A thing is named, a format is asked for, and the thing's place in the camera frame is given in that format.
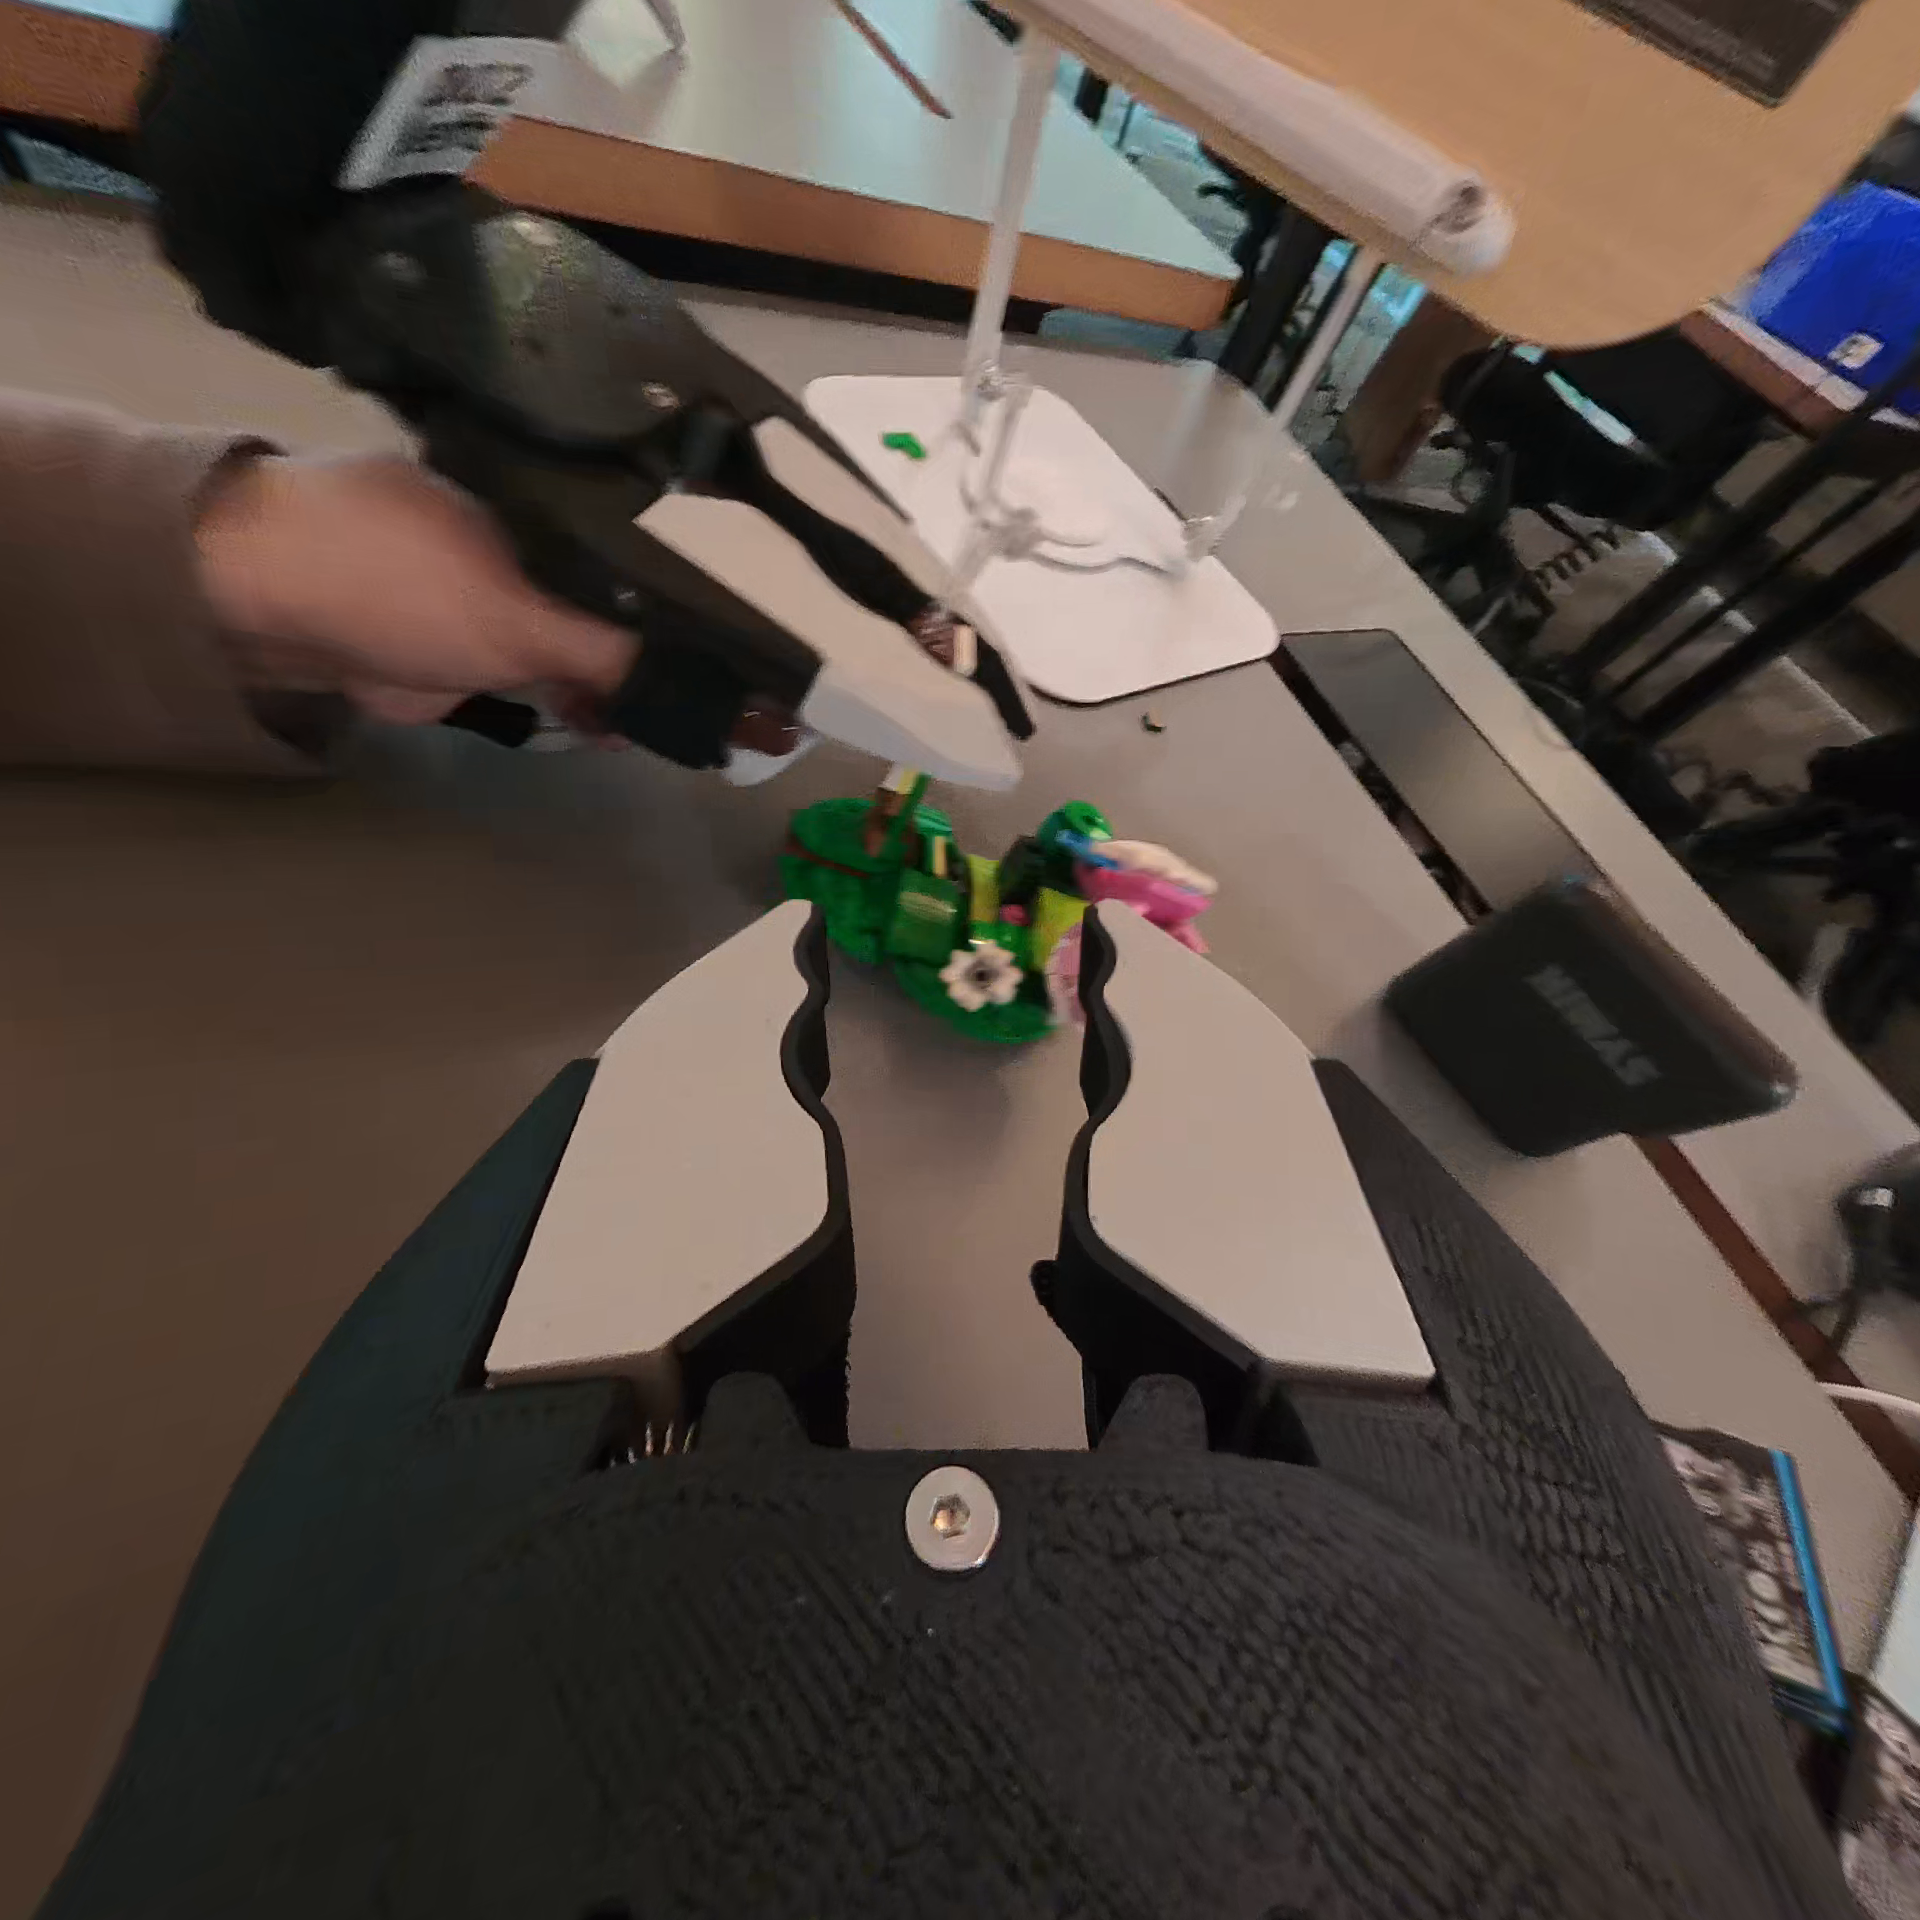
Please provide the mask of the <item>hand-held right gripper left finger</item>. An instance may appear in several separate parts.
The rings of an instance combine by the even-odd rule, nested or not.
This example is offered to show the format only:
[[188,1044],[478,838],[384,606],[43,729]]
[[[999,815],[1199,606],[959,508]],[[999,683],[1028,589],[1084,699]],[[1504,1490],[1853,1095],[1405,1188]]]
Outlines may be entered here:
[[824,987],[824,920],[785,899],[610,1030],[494,1325],[494,1388],[798,1386],[848,1361]]

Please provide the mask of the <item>person's left hand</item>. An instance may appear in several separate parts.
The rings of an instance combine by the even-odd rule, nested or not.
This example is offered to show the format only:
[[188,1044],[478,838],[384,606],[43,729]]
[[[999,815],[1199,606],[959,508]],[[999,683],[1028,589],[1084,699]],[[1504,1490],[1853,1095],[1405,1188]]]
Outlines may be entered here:
[[472,699],[592,712],[639,664],[633,631],[535,589],[494,515],[411,460],[242,454],[191,547],[247,690],[440,725]]

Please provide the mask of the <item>person's left forearm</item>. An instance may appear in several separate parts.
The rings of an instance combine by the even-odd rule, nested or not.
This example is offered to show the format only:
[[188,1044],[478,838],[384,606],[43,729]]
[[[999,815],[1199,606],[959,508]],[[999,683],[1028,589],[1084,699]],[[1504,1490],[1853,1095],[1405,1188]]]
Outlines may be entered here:
[[200,508],[279,454],[257,432],[0,398],[4,770],[306,779],[332,690],[257,685],[200,580]]

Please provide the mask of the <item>dark object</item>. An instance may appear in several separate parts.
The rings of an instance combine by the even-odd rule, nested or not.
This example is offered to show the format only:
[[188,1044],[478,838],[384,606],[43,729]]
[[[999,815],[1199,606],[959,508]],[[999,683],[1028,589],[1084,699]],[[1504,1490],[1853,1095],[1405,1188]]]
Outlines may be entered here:
[[1869,1044],[1920,992],[1920,729],[1889,729],[1806,757],[1795,794],[1682,838],[1713,878],[1813,878],[1825,906],[1853,906],[1813,965],[1813,1008],[1843,1044]]

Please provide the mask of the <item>black charger case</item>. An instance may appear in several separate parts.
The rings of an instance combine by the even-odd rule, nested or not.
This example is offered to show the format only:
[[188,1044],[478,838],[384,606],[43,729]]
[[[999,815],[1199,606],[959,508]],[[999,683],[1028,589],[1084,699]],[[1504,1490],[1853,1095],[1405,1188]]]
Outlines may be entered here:
[[1479,918],[1377,1001],[1523,1159],[1687,1137],[1776,1113],[1804,1091],[1795,1060],[1589,872]]

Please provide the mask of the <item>black office chair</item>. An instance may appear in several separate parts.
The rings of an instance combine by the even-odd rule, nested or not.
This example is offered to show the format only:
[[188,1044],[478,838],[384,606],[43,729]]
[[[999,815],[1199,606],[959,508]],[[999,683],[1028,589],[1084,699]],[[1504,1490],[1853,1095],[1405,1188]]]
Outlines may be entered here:
[[1614,346],[1475,346],[1448,366],[1439,401],[1484,464],[1468,523],[1421,556],[1439,589],[1475,574],[1475,594],[1454,606],[1466,625],[1534,594],[1506,540],[1511,515],[1663,533],[1772,427],[1764,398],[1680,325]]

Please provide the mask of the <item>wooden edged table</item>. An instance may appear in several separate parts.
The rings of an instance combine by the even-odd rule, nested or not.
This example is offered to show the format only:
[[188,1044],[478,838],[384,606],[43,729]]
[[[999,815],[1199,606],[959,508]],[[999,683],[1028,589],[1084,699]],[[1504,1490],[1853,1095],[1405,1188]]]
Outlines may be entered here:
[[1016,300],[1209,325],[1232,261],[969,3],[257,3],[297,29],[535,34],[478,184],[652,243],[969,295],[1037,131]]

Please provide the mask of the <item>tan wooden board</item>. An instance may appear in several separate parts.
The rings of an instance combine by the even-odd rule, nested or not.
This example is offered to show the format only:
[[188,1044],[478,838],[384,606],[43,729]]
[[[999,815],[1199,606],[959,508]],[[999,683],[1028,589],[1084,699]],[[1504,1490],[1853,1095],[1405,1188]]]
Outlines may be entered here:
[[1853,3],[1778,105],[1548,0],[1193,8],[1232,52],[1350,92],[1479,169],[1511,211],[1511,244],[1484,274],[1444,274],[1300,166],[1260,161],[1193,86],[1138,78],[1149,101],[1484,330],[1542,346],[1639,337],[1728,295],[1837,185],[1920,78],[1912,0]]

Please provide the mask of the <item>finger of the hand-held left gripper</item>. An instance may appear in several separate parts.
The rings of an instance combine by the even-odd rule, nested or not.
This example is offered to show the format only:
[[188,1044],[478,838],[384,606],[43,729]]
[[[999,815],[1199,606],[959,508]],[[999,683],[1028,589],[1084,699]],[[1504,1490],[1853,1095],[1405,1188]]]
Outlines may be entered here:
[[999,706],[1016,742],[1037,736],[1025,683],[974,606],[974,589],[959,587],[959,569],[923,540],[848,450],[824,443],[824,432],[798,419],[756,419],[751,506],[807,552],[831,589],[879,623],[905,631],[925,601],[959,609],[979,631],[979,670],[969,685]]
[[751,506],[667,492],[639,515],[639,533],[798,642],[817,676],[785,702],[817,736],[966,788],[1017,784],[1017,746],[999,702],[905,625],[839,589],[805,540]]

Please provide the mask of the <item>green lego flower model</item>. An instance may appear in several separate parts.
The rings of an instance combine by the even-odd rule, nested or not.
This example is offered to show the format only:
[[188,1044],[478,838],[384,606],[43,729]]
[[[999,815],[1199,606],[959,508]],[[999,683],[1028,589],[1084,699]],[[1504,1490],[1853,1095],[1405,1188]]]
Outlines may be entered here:
[[925,804],[923,770],[884,770],[862,801],[790,815],[776,878],[807,899],[854,965],[884,970],[939,1022],[1028,1044],[1084,1022],[1079,970],[1094,906],[1124,906],[1180,949],[1209,953],[1219,878],[1165,842],[1113,838],[1110,815],[1067,801],[999,850],[969,850]]

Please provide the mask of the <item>blue storage bin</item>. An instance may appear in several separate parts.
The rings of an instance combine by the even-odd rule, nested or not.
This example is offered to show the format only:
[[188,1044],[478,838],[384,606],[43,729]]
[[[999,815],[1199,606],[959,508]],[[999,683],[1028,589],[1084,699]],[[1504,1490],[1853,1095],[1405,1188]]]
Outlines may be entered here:
[[1920,200],[1881,184],[1837,185],[1730,308],[1853,389],[1881,386],[1920,330]]

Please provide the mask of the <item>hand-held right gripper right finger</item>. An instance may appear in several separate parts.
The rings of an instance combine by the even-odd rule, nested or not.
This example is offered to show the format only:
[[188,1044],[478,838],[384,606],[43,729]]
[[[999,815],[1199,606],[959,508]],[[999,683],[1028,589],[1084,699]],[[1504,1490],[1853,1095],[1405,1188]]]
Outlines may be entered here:
[[1084,1104],[1054,1325],[1104,1371],[1199,1396],[1350,1386],[1429,1396],[1439,1361],[1391,1258],[1316,1051],[1131,906],[1079,953]]

